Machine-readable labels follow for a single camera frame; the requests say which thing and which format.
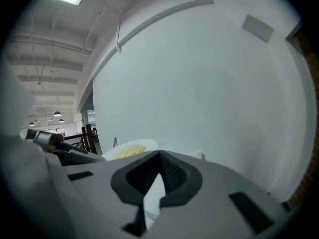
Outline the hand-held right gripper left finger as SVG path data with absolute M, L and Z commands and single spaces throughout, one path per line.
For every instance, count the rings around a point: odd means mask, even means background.
M 136 156 L 62 166 L 46 155 L 49 201 L 46 235 L 52 239 L 158 239 L 160 221 L 148 230 L 143 202 L 133 205 L 133 187 L 116 189 L 121 168 L 145 162 L 151 151 Z

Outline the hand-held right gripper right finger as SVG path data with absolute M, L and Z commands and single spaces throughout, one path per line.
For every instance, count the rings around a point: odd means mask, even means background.
M 280 233 L 286 212 L 278 201 L 225 166 L 187 155 L 175 157 L 202 175 L 199 192 L 186 204 L 159 207 L 163 176 L 146 194 L 148 239 L 273 239 Z

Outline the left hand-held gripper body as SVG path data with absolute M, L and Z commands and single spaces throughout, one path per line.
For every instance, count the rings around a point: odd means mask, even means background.
M 45 152 L 56 155 L 60 161 L 106 161 L 102 156 L 66 143 L 60 134 L 28 129 L 25 140 L 32 140 Z

